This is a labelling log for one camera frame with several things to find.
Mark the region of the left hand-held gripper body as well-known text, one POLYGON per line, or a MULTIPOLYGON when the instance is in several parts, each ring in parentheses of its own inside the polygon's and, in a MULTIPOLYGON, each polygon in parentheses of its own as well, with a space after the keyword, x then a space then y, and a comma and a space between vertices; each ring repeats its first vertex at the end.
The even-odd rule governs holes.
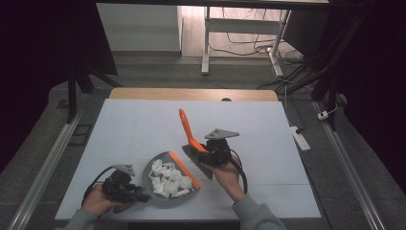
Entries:
POLYGON ((135 201, 135 185, 131 184, 135 172, 131 165, 114 165, 114 172, 102 184, 102 191, 111 200, 121 203, 135 201))

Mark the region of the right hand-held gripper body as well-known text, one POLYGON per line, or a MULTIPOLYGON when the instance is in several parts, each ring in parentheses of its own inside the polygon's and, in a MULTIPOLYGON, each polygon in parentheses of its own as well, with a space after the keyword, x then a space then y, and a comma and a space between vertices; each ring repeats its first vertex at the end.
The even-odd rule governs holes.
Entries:
POLYGON ((215 128, 205 136, 206 150, 208 152, 206 163, 213 167, 220 167, 231 159, 231 149, 227 138, 239 136, 238 132, 215 128))

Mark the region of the grey dustpan with orange edge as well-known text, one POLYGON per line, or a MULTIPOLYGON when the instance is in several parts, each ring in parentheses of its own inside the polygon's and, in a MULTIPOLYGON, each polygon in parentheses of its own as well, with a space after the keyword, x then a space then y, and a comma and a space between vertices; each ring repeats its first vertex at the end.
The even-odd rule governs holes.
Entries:
MULTIPOLYGON (((191 171, 186 167, 186 165, 181 161, 181 159, 173 151, 162 152, 162 153, 159 153, 158 155, 154 156, 146 164, 146 166, 143 170, 141 179, 142 179, 142 183, 140 186, 143 187, 143 190, 140 191, 139 193, 134 193, 134 194, 135 195, 141 195, 141 194, 150 195, 150 200, 154 199, 154 200, 159 200, 159 201, 164 201, 164 202, 178 201, 178 200, 185 199, 187 196, 191 196, 192 194, 195 194, 196 192, 198 192, 201 187, 200 183, 195 178, 195 176, 191 173, 191 171), (164 198, 160 195, 155 194, 152 191, 152 184, 148 177, 148 174, 149 174, 152 163, 157 159, 161 159, 164 163, 173 162, 176 165, 176 168, 178 170, 180 170, 183 175, 189 176, 192 179, 192 184, 193 184, 192 191, 187 195, 180 196, 177 198, 164 198)), ((116 207, 116 208, 114 208, 114 213, 115 214, 122 213, 122 212, 126 211, 127 209, 129 209, 135 203, 142 203, 142 202, 127 203, 126 207, 116 207)))

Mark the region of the grey brush with orange handle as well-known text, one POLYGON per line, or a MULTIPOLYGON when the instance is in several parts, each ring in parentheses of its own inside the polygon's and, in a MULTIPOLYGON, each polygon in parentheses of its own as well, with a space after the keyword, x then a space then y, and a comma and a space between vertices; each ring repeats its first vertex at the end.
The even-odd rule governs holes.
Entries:
POLYGON ((187 156, 191 159, 193 164, 203 172, 203 174, 210 180, 213 179, 213 173, 206 169, 201 162, 198 161, 199 155, 196 154, 197 150, 206 151, 206 149, 193 137, 192 130, 189 124, 188 117, 186 112, 180 108, 178 110, 180 121, 182 123, 183 129, 186 133, 188 144, 182 148, 182 150, 187 154, 187 156))

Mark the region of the pile of white paper scraps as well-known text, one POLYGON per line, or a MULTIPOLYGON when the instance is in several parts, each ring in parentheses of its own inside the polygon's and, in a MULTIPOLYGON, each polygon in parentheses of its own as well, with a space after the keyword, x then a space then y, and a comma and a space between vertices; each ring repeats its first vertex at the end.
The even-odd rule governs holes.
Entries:
POLYGON ((164 163, 161 159, 155 160, 148 177, 152 184, 152 192, 164 198, 177 198, 192 191, 192 179, 183 175, 173 162, 164 163))

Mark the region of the person's left hand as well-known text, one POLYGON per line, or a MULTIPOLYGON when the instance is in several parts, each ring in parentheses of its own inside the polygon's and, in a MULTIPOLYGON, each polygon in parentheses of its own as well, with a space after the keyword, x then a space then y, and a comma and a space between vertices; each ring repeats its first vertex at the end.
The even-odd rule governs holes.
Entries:
POLYGON ((88 197, 83 201, 81 209, 96 216, 101 217, 115 207, 126 207, 126 203, 112 201, 102 192, 102 185, 96 184, 88 197))

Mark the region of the person's right hand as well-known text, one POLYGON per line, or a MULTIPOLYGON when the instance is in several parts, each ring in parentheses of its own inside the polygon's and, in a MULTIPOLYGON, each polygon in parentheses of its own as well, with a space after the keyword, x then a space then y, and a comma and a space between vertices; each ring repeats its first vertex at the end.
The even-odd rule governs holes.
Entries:
POLYGON ((234 203, 240 202, 245 197, 245 193, 239 185, 239 172, 231 162, 220 168, 215 168, 206 164, 204 164, 204 167, 214 174, 217 182, 234 203))

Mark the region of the wooden table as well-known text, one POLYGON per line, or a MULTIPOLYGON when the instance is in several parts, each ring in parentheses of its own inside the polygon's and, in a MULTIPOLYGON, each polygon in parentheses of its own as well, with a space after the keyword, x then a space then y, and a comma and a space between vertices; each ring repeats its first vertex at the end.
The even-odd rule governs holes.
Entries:
POLYGON ((114 88, 110 99, 169 100, 169 101, 223 101, 232 102, 276 102, 277 94, 272 90, 245 89, 187 89, 187 88, 114 88))

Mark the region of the white power strip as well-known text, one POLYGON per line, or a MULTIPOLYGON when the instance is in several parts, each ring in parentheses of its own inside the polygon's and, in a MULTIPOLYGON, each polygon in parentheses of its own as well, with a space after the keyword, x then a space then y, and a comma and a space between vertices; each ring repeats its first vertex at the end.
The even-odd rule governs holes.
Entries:
POLYGON ((299 149, 302 151, 310 150, 310 145, 302 135, 302 130, 300 128, 297 128, 296 126, 292 126, 290 130, 299 149))

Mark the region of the black metal stand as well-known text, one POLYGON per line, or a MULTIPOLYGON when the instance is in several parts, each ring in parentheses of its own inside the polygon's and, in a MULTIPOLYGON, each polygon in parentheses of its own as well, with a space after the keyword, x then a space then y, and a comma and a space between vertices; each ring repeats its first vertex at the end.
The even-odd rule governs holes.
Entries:
POLYGON ((340 19, 337 19, 334 24, 328 24, 327 28, 331 31, 335 30, 335 33, 317 55, 307 59, 307 64, 313 66, 312 74, 288 88, 286 94, 289 95, 316 81, 315 88, 311 92, 311 99, 320 101, 328 94, 327 123, 332 130, 335 130, 337 74, 334 74, 334 71, 338 70, 339 61, 375 0, 331 1, 333 2, 331 11, 340 19))
POLYGON ((107 83, 113 88, 122 87, 122 85, 111 78, 109 78, 101 70, 90 66, 89 64, 82 64, 75 66, 68 78, 68 119, 67 124, 71 124, 77 115, 77 92, 76 88, 79 87, 82 93, 90 94, 95 89, 90 77, 95 76, 97 79, 107 83))

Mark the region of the small white adapter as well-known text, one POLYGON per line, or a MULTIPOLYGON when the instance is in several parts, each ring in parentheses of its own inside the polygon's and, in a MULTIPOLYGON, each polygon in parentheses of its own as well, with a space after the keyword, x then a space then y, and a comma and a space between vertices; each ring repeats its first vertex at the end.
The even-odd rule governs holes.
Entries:
POLYGON ((326 120, 327 118, 330 118, 334 114, 336 109, 337 109, 337 106, 334 106, 334 108, 332 110, 330 110, 330 111, 325 110, 325 111, 320 112, 318 114, 318 119, 320 121, 323 121, 323 120, 326 120))

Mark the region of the white cabinet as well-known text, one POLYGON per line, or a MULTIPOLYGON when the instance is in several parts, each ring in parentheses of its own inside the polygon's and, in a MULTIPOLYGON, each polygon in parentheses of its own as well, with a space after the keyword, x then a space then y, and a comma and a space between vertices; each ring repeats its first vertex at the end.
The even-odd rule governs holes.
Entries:
POLYGON ((98 3, 97 8, 112 51, 181 51, 180 7, 98 3))

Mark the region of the dark curtain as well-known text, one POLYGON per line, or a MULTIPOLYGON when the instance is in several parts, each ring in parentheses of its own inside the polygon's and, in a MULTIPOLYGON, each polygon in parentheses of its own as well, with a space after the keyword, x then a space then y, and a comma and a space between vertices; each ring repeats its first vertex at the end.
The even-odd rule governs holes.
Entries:
POLYGON ((375 0, 338 64, 345 114, 406 194, 406 0, 375 0))
POLYGON ((74 74, 117 73, 98 0, 0 0, 0 173, 74 74))

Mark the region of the aluminium rail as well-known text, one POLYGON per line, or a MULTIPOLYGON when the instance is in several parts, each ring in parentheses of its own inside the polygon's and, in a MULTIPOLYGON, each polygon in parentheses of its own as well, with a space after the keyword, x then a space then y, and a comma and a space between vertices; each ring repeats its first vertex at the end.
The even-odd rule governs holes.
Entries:
POLYGON ((11 220, 7 230, 25 230, 28 225, 34 210, 41 199, 56 166, 65 151, 75 128, 78 125, 80 118, 84 112, 83 108, 79 108, 77 114, 72 118, 71 122, 65 124, 59 133, 54 145, 45 159, 42 167, 36 175, 29 191, 26 193, 23 201, 19 205, 14 217, 11 220))
POLYGON ((338 133, 332 129, 327 119, 319 119, 319 122, 323 125, 327 134, 327 138, 331 143, 334 152, 336 153, 338 160, 342 166, 342 169, 351 185, 351 188, 357 198, 360 207, 364 213, 364 216, 372 230, 387 230, 382 217, 380 216, 377 208, 375 207, 372 198, 364 186, 360 176, 350 157, 348 152, 342 143, 338 133))

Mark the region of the white desk frame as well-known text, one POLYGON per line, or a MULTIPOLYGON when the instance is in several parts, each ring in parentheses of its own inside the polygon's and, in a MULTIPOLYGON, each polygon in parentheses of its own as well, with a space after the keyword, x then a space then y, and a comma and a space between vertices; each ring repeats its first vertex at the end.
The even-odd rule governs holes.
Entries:
POLYGON ((202 54, 201 74, 207 76, 209 74, 210 63, 210 33, 232 33, 232 34, 257 34, 257 35, 274 35, 276 40, 271 48, 267 49, 269 59, 272 63, 274 74, 276 77, 282 77, 283 72, 280 62, 277 58, 279 45, 282 40, 282 35, 287 24, 290 10, 282 10, 282 16, 279 21, 266 21, 256 19, 226 19, 226 18, 211 18, 211 8, 204 9, 204 46, 202 54))

